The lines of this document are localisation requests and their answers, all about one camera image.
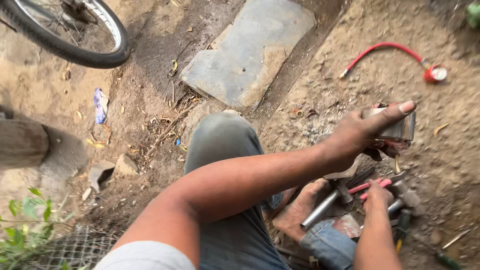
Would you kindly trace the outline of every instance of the red air hose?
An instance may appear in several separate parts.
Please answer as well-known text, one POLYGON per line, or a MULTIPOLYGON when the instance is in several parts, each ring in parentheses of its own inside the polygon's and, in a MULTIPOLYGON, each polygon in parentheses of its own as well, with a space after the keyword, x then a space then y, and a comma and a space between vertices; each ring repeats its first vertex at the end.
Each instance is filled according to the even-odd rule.
POLYGON ((424 64, 424 59, 422 57, 420 57, 420 55, 418 55, 416 52, 410 50, 409 48, 403 46, 403 45, 400 45, 400 44, 397 44, 397 43, 393 43, 393 42, 380 42, 380 43, 377 43, 371 47, 369 47, 368 49, 366 49, 364 52, 362 52, 359 56, 357 56, 357 58, 355 58, 355 60, 346 68, 346 70, 340 75, 340 78, 343 78, 345 77, 345 75, 347 75, 347 73, 349 72, 349 70, 362 58, 364 57, 365 55, 367 55, 369 52, 371 52, 372 50, 376 49, 376 48, 380 48, 380 47, 394 47, 394 48, 397 48, 397 49, 400 49, 406 53, 408 53, 409 55, 411 55, 413 58, 415 58, 415 60, 417 60, 420 64, 424 64))

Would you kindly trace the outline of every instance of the t-shirt sleeve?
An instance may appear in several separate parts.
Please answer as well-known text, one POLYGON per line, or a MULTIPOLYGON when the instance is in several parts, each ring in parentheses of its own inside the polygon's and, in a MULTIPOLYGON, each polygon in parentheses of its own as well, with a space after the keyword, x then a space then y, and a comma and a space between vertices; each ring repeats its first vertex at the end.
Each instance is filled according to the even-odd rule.
POLYGON ((195 270, 185 254, 155 241, 131 242, 108 253, 94 270, 195 270))

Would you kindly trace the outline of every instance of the blue jeans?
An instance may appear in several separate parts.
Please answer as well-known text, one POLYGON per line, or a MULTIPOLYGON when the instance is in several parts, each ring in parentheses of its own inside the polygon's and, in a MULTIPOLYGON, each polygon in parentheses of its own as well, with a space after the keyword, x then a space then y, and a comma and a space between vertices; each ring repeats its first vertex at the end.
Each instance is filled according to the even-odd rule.
MULTIPOLYGON (((189 145, 185 174, 212 162, 262 155, 252 125, 243 117, 218 112, 196 127, 189 145)), ((275 209, 283 193, 271 195, 260 205, 200 228, 200 269, 288 270, 265 227, 262 210, 275 209)), ((309 229, 300 246, 310 250, 330 270, 352 270, 355 242, 322 221, 309 229)))

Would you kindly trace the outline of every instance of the wooden post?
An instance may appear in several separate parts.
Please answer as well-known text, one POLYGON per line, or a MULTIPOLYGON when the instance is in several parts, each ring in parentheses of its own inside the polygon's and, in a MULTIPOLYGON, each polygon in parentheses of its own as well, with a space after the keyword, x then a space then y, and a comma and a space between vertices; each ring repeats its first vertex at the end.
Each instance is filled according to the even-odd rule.
POLYGON ((0 119, 0 169, 38 166, 47 151, 41 124, 0 119))

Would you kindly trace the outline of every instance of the bicycle wheel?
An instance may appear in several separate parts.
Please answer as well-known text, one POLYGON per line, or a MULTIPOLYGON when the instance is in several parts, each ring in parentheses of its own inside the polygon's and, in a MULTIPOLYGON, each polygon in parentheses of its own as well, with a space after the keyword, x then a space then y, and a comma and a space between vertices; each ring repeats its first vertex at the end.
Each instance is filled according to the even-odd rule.
POLYGON ((0 0, 0 6, 32 41, 68 61, 113 68, 130 56, 127 31, 102 0, 0 0))

